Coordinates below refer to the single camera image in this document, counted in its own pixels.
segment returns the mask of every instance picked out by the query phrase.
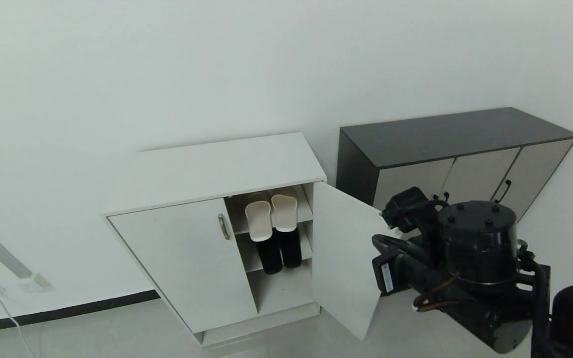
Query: power cord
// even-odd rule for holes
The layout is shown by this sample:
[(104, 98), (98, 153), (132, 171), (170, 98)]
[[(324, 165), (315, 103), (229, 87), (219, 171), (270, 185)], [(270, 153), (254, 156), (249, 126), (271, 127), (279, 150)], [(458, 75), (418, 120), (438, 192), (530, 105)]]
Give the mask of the power cord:
[(4, 311), (6, 311), (6, 314), (8, 315), (9, 319), (12, 320), (12, 322), (14, 323), (14, 325), (16, 326), (16, 328), (19, 330), (19, 335), (21, 336), (21, 340), (23, 342), (23, 345), (25, 345), (25, 348), (28, 349), (28, 352), (30, 352), (30, 355), (32, 355), (34, 358), (37, 358), (37, 356), (34, 354), (34, 352), (32, 351), (32, 349), (30, 349), (30, 347), (28, 346), (28, 343), (26, 343), (25, 338), (23, 337), (23, 333), (21, 332), (21, 326), (19, 326), (19, 322), (17, 322), (12, 315), (10, 314), (10, 312), (7, 310), (6, 305), (2, 302), (2, 300), (0, 299), (0, 305), (1, 307), (4, 309)]

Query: gray cabinet door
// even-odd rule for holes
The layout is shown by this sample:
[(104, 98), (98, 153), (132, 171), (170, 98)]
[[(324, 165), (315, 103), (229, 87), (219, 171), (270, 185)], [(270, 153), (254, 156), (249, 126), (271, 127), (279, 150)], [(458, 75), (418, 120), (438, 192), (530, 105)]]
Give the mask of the gray cabinet door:
[(557, 169), (572, 143), (573, 140), (564, 140), (523, 147), (505, 177), (505, 180), (510, 182), (509, 188), (504, 181), (492, 199), (500, 199), (505, 194), (501, 204), (514, 210), (517, 220), (520, 220)]
[(420, 188), (428, 199), (432, 199), (432, 195), (439, 194), (454, 160), (450, 158), (380, 170), (373, 207), (384, 210), (391, 196), (412, 186)]
[(439, 197), (444, 199), (447, 192), (451, 204), (490, 200), (518, 152), (518, 148), (512, 148), (458, 157)]

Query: black robotic arm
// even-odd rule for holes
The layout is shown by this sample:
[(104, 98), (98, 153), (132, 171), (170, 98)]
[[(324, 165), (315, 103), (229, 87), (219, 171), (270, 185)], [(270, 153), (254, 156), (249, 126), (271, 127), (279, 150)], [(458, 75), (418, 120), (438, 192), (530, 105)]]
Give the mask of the black robotic arm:
[(532, 328), (533, 358), (573, 358), (573, 286), (557, 294), (550, 315), (550, 267), (516, 238), (514, 211), (491, 201), (448, 205), (413, 187), (394, 195), (382, 217), (403, 233), (421, 233), (373, 236), (382, 295), (413, 288), (417, 311), (446, 313), (500, 354)]

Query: gray tile floor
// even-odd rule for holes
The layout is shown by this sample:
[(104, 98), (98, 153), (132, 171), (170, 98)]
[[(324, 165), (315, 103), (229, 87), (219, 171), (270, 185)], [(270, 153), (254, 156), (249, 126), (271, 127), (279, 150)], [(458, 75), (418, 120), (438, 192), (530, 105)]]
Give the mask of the gray tile floor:
[[(38, 358), (492, 358), (449, 317), (411, 310), (414, 293), (387, 297), (360, 342), (327, 312), (228, 344), (200, 348), (160, 299), (23, 326)], [(529, 357), (529, 340), (502, 357)], [(0, 358), (26, 358), (16, 329), (0, 330)]]

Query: black cabinet top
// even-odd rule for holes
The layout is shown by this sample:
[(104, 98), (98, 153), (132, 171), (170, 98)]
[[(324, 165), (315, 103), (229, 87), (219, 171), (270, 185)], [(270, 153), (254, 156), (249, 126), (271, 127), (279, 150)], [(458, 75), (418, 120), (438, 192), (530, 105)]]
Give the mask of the black cabinet top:
[(573, 132), (511, 107), (340, 130), (380, 169), (573, 138)]

